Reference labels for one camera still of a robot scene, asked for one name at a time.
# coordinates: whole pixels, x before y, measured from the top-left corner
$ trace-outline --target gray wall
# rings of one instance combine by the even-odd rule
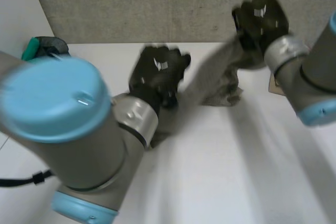
[[[311,44],[336,0],[280,0],[290,28]],[[67,43],[214,42],[235,31],[242,0],[40,0],[56,36]]]

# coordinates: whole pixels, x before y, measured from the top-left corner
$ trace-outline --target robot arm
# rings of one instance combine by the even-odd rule
[[[158,124],[160,106],[190,64],[177,49],[146,47],[130,93],[111,105],[98,70],[67,58],[35,65],[0,54],[1,129],[61,180],[52,207],[78,222],[110,224]]]
[[[276,0],[243,2],[233,10],[244,50],[259,50],[297,116],[307,126],[336,120],[336,13],[309,49],[289,33]]]

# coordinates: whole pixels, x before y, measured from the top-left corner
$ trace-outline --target black cable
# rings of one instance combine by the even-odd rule
[[[26,179],[0,179],[0,187],[24,186],[31,183],[38,185],[51,176],[53,176],[51,170],[47,170],[45,172],[36,173],[31,178]]]

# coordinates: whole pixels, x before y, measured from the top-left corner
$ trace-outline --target light blue joint cap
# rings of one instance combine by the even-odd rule
[[[336,121],[336,99],[323,101],[306,107],[298,117],[307,126],[325,125]]]
[[[51,207],[55,212],[85,224],[111,224],[118,215],[117,211],[59,191],[55,192]]]
[[[99,71],[78,58],[41,59],[1,84],[0,117],[14,134],[40,143],[63,143],[97,128],[110,112]]]
[[[334,12],[334,14],[331,15],[329,25],[331,30],[336,34],[336,12]]]

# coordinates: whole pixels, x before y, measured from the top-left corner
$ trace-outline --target white table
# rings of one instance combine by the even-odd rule
[[[176,45],[192,55],[183,85],[219,46]],[[70,45],[70,52],[92,62],[118,94],[127,90],[142,47]],[[244,93],[236,107],[199,107],[177,136],[147,152],[114,223],[336,223],[336,125],[303,127],[286,98],[268,93],[269,75],[267,69],[240,71]],[[0,164],[7,177],[44,168],[11,140],[0,152]],[[2,222],[76,223],[49,208],[58,183],[0,189]]]

